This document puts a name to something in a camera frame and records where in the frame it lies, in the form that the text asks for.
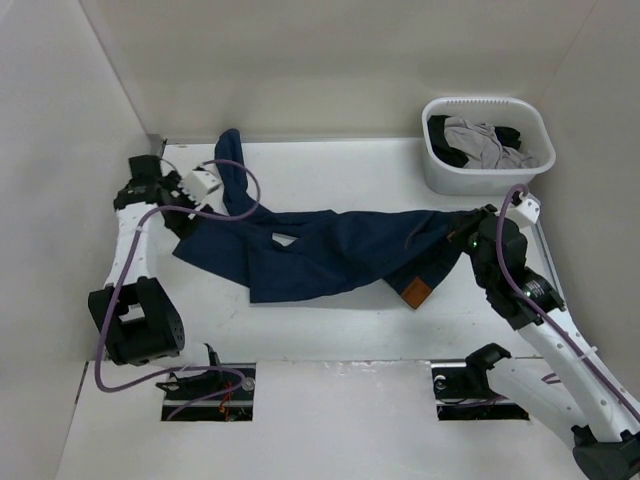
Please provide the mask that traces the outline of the dark blue denim trousers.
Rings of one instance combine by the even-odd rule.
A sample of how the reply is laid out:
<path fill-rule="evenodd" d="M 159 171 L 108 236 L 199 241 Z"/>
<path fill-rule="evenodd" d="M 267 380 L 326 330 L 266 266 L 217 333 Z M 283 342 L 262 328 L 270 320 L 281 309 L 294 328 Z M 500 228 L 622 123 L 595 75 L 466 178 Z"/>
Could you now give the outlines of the dark blue denim trousers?
<path fill-rule="evenodd" d="M 468 211 L 276 213 L 203 219 L 181 240 L 178 259 L 245 286 L 252 303 L 311 300 L 385 281 L 418 309 L 462 252 L 448 237 Z"/>

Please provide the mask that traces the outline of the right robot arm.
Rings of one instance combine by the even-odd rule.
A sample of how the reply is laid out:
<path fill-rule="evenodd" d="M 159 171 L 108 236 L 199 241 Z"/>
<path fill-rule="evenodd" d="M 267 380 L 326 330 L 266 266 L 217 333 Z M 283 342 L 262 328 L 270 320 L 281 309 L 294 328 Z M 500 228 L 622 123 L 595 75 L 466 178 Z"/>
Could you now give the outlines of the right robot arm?
<path fill-rule="evenodd" d="M 456 215 L 451 244 L 467 254 L 493 310 L 551 367 L 546 380 L 492 343 L 465 362 L 464 384 L 525 409 L 571 450 L 589 479 L 631 479 L 639 473 L 639 402 L 581 335 L 559 292 L 526 264 L 528 242 L 492 205 Z"/>

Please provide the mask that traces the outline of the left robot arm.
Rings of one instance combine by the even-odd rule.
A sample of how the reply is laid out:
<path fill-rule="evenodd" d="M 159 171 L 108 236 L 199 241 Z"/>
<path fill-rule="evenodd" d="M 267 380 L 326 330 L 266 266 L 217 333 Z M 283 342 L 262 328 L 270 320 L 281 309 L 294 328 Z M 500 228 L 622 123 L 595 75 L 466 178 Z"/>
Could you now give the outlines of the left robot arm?
<path fill-rule="evenodd" d="M 161 390 L 193 389 L 206 399 L 224 387 L 217 354 L 207 343 L 186 339 L 181 317 L 157 277 L 164 235 L 184 240 L 200 220 L 197 205 L 183 190 L 176 170 L 163 172 L 162 158 L 129 158 L 130 178 L 113 201 L 118 223 L 111 270 L 101 289 L 88 295 L 88 308 L 100 332 L 94 365 L 99 390 L 117 392 L 102 377 L 102 359 L 114 364 L 168 367 Z"/>

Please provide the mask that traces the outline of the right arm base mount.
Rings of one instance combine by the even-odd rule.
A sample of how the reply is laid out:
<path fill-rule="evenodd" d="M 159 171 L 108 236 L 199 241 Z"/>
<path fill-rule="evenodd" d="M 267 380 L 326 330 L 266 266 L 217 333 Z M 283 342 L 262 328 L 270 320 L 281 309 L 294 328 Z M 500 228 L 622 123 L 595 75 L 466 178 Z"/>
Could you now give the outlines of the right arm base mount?
<path fill-rule="evenodd" d="M 431 364 L 437 417 L 441 421 L 528 421 L 529 413 L 492 391 L 463 361 Z"/>

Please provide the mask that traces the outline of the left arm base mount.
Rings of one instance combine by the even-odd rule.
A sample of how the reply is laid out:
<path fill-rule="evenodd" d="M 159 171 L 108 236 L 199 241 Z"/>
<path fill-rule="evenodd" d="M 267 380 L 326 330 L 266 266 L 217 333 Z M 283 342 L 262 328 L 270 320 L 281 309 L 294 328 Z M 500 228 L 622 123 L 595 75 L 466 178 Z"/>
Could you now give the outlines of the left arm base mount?
<path fill-rule="evenodd" d="M 253 419 L 256 364 L 226 364 L 246 379 L 232 392 L 220 394 L 239 382 L 230 372 L 204 372 L 189 377 L 171 374 L 156 387 L 164 394 L 164 422 L 246 422 Z"/>

